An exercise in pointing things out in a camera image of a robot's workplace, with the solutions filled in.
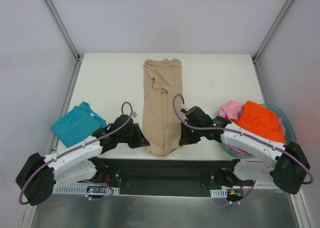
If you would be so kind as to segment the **beige t shirt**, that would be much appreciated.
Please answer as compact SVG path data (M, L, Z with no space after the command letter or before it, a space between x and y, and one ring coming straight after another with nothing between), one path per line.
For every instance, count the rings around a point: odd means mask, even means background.
M147 151L167 156L180 147L181 125L173 109L173 98L183 93L181 61L146 60L143 92L142 132L150 143Z

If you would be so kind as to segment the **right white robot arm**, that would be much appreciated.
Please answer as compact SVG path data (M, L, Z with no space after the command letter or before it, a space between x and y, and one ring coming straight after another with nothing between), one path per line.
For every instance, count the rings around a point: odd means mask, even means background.
M310 185L314 177L301 148L293 141L281 143L263 138L239 127L221 116L211 118L200 107L181 109L180 146L193 145L206 138L225 146L239 148L254 156L255 161L238 159L234 168L225 172L230 185L241 181L272 182L282 191L295 195L302 185Z

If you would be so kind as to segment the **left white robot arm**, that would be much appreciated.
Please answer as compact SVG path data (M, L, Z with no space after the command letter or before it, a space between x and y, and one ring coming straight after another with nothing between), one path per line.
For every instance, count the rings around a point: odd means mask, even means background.
M19 203L37 206L63 186L84 180L106 182L107 167L99 156L118 144L135 149L147 147L150 142L139 124L131 116L122 114L113 123L66 150L46 156L38 152L32 154L15 179L20 188Z

